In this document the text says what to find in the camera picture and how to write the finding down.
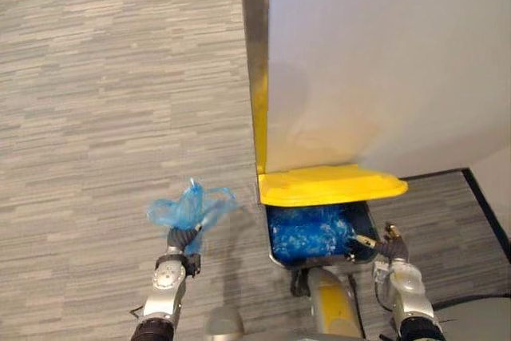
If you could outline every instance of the yellow bin lid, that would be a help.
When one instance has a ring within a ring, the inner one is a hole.
[[[382,199],[401,195],[407,189],[408,184],[396,176],[361,169],[356,164],[259,175],[261,202],[279,207]]]

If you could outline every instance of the robotic hand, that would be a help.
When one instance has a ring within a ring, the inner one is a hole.
[[[132,341],[172,341],[179,321],[181,300],[186,292],[187,276],[200,273],[200,255],[184,255],[189,245],[202,229],[180,230],[171,228],[167,235],[167,252],[157,262],[153,287],[145,301],[142,316]]]
[[[398,228],[387,223],[385,230],[386,242],[356,236],[359,243],[373,248],[388,259],[388,262],[374,263],[374,289],[378,301],[378,286],[383,286],[392,304],[392,309],[388,310],[394,314],[401,341],[445,341],[431,302],[426,298],[421,272],[408,263],[408,248]]]

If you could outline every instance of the white panel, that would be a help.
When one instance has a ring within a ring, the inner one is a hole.
[[[511,0],[270,0],[267,171],[400,176],[509,142]]]

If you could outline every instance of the blue plastic bag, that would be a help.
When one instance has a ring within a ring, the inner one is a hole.
[[[345,254],[355,236],[343,215],[342,204],[272,207],[267,217],[271,249],[275,258],[284,264]]]
[[[157,225],[178,229],[194,229],[201,224],[199,235],[186,247],[184,253],[190,255],[200,251],[204,231],[213,227],[225,213],[238,208],[234,194],[228,188],[205,189],[190,180],[191,185],[178,201],[160,199],[149,207],[147,216]]]

